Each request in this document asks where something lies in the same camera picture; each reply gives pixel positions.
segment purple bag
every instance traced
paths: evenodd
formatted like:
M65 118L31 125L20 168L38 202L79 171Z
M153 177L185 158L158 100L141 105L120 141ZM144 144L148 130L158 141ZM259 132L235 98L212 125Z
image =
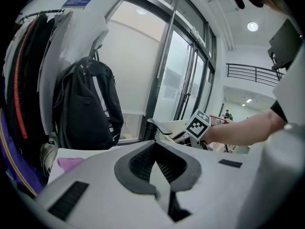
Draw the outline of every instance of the purple bag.
M11 138L4 111L0 108L0 146L4 162L17 184L25 187L31 194L37 196L42 190L42 182L36 169L30 166L18 152Z

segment red stripe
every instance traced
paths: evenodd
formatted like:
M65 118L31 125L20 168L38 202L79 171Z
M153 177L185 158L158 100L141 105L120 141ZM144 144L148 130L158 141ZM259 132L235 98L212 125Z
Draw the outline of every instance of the red stripe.
M19 62L20 62L20 56L21 56L21 51L24 47L25 41L33 27L33 25L35 24L36 20L38 17L35 18L35 20L33 21L33 23L30 25L28 32L26 33L24 40L22 42L22 45L20 47L19 53L18 53L18 58L17 58L17 62L16 62L16 69L15 69L15 79L14 79L14 102L15 102L15 109L16 109L16 115L17 115L17 119L18 119L18 123L21 129L21 133L24 139L28 138L27 132L25 130L25 126L24 126L24 122L22 119L22 114L21 114L21 110L20 110L20 102L19 102L19 91L18 91L18 71L19 71Z

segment black sleeve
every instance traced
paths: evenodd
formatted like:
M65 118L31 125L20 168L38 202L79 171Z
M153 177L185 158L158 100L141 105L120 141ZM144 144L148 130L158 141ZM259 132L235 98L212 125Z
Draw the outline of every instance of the black sleeve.
M287 122L286 116L277 101L275 101L275 103L271 106L271 110Z

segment metal railing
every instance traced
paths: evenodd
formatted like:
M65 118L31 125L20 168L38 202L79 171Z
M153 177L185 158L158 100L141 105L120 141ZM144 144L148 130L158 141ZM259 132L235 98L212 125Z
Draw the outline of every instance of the metal railing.
M227 77L249 80L273 87L276 86L284 76L284 74L279 71L246 64L227 63L226 65L228 66Z

